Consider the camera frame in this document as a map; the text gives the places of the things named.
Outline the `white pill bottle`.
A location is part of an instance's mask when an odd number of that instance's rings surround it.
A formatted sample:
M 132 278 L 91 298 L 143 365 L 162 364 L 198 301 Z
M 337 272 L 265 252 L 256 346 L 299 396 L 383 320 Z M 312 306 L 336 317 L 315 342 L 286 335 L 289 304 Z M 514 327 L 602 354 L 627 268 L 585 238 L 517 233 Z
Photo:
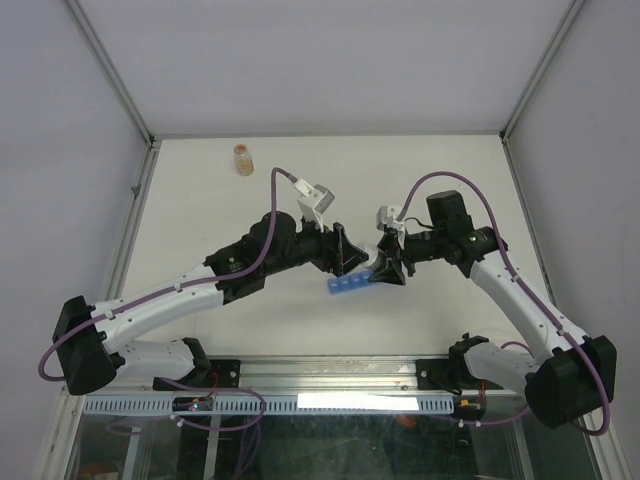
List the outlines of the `white pill bottle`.
M 371 244 L 365 244 L 362 250 L 368 255 L 368 259 L 362 263 L 363 268 L 374 272 L 386 267 L 387 257 L 383 250 Z

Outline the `blue weekly pill organizer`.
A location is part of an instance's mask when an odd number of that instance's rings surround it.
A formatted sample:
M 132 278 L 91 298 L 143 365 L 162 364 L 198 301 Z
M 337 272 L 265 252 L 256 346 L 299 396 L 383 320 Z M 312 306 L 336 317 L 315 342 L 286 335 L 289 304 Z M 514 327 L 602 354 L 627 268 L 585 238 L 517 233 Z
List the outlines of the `blue weekly pill organizer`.
M 371 286 L 371 282 L 369 281 L 370 275 L 370 271 L 363 270 L 338 278 L 330 278 L 327 281 L 328 292 L 331 295 L 337 295 L 369 287 Z

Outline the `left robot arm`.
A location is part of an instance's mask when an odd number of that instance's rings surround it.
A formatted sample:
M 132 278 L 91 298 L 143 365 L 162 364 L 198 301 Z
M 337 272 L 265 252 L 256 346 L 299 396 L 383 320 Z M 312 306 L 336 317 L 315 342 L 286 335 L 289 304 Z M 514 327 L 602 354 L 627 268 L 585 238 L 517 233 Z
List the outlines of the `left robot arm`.
M 197 339 L 156 343 L 143 335 L 252 295 L 269 276 L 311 264 L 341 277 L 368 259 L 340 223 L 319 227 L 284 212 L 267 213 L 238 241 L 145 293 L 94 305 L 83 296 L 67 300 L 52 336 L 62 380 L 72 395 L 94 393 L 125 378 L 201 387 L 210 364 Z

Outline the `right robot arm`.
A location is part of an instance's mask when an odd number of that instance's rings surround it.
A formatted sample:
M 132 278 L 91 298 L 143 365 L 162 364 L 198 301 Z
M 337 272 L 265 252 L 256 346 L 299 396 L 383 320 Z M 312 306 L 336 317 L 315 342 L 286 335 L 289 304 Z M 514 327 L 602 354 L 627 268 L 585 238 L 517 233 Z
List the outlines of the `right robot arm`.
M 383 236 L 370 281 L 403 285 L 422 262 L 444 260 L 459 269 L 499 307 L 529 348 L 528 355 L 502 348 L 483 336 L 466 335 L 449 349 L 452 386 L 486 380 L 523 397 L 549 428 L 596 409 L 610 416 L 617 351 L 605 336 L 593 338 L 526 284 L 505 245 L 489 226 L 475 228 L 457 191 L 426 200 L 431 229 L 406 231 L 397 206 L 376 215 Z

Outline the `amber pill bottle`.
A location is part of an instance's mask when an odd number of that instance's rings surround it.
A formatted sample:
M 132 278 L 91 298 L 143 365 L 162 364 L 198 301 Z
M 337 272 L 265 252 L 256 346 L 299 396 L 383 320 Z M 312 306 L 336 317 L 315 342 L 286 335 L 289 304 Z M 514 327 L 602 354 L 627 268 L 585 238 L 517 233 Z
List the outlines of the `amber pill bottle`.
M 254 173 L 252 156 L 244 144 L 237 144 L 233 148 L 236 171 L 241 176 L 250 176 Z

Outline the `small status circuit board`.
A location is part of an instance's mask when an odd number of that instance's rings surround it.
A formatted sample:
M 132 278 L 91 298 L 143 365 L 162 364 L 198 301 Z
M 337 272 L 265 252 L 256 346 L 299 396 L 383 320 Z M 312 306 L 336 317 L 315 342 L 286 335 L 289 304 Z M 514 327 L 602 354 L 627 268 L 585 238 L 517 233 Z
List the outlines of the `small status circuit board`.
M 215 400 L 213 396 L 177 397 L 173 401 L 172 409 L 174 412 L 212 411 Z

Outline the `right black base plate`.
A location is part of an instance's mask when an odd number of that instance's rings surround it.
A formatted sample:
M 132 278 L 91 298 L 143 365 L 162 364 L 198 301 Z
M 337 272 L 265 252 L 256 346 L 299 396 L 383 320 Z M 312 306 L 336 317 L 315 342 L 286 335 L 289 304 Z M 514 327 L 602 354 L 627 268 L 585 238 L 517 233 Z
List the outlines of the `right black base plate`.
M 443 390 L 455 395 L 463 391 L 479 391 L 484 384 L 489 391 L 503 390 L 503 387 L 473 377 L 465 366 L 461 366 L 449 358 L 421 358 L 415 361 L 417 388 L 420 391 Z

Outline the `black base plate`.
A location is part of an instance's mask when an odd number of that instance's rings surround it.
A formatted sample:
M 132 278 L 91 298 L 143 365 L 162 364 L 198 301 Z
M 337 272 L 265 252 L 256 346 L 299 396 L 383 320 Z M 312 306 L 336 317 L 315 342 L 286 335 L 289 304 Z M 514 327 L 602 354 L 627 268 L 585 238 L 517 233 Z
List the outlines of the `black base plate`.
M 461 366 L 449 358 L 421 358 L 415 361 L 417 388 L 420 391 L 443 390 L 455 395 L 463 391 L 479 391 L 484 384 L 489 391 L 503 390 L 503 387 L 473 377 L 465 366 Z
M 185 375 L 170 380 L 189 389 L 236 388 L 239 386 L 241 362 L 238 359 L 204 357 Z

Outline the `aluminium mounting rail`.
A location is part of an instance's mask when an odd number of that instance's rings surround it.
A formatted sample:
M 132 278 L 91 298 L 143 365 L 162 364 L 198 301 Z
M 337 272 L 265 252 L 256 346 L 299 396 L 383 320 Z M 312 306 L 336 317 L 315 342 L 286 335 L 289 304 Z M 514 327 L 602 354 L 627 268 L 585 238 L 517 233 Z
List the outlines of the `aluminium mounting rail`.
M 126 385 L 169 391 L 170 377 L 188 373 L 206 355 L 141 354 L 129 350 L 105 360 L 90 359 L 62 369 L 62 381 L 73 395 Z M 415 361 L 421 358 L 374 357 L 208 357 L 238 359 L 241 362 L 239 386 L 261 393 L 297 392 L 384 392 L 420 391 Z

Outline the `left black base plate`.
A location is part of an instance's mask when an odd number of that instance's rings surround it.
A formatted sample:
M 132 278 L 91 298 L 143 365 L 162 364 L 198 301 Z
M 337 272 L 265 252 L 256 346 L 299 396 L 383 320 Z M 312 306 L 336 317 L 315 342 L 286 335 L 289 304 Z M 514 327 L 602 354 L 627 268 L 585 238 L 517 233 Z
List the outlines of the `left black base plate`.
M 189 389 L 236 388 L 239 386 L 241 362 L 238 359 L 204 357 L 185 375 L 170 380 Z

